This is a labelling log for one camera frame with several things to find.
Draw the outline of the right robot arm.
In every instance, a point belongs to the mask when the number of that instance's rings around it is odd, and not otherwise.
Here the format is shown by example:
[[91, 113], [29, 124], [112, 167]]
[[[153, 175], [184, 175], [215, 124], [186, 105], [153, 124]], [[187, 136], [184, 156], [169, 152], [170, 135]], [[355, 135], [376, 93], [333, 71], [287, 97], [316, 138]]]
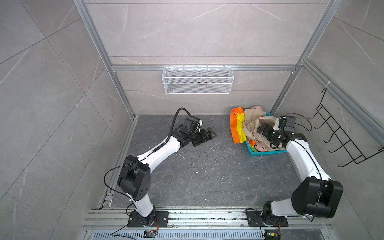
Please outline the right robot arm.
[[344, 188], [340, 182], [333, 181], [320, 166], [305, 135], [286, 131], [285, 127], [275, 130], [268, 124], [259, 127], [258, 133], [266, 137], [273, 146], [281, 145], [287, 150], [302, 180], [290, 198], [266, 202], [262, 219], [272, 221], [278, 217], [298, 216], [333, 218]]

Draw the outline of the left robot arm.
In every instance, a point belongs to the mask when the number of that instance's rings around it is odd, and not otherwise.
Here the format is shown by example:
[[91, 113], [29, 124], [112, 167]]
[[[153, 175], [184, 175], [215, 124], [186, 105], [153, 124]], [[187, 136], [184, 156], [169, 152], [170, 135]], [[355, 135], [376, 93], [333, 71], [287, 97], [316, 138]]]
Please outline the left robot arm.
[[132, 200], [141, 218], [152, 217], [156, 211], [149, 197], [151, 174], [155, 168], [188, 144], [197, 147], [216, 136], [211, 128], [190, 130], [180, 125], [169, 137], [146, 153], [137, 157], [129, 155], [125, 158], [117, 185], [123, 191], [123, 195]]

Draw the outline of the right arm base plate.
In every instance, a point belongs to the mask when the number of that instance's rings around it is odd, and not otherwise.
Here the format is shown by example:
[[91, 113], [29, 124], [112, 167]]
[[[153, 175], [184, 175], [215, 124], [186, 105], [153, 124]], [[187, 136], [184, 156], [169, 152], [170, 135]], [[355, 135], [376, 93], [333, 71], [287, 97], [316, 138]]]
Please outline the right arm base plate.
[[283, 217], [266, 215], [263, 211], [255, 209], [245, 210], [249, 227], [288, 227], [288, 220]]

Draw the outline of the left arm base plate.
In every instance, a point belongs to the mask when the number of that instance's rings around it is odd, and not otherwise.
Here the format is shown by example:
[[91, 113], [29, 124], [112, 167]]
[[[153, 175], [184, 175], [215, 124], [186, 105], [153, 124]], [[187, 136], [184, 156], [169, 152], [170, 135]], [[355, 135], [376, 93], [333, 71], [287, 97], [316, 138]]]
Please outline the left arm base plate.
[[130, 212], [128, 228], [149, 228], [157, 226], [165, 228], [168, 226], [168, 221], [169, 212], [167, 211], [155, 211], [147, 217], [143, 217], [137, 212]]

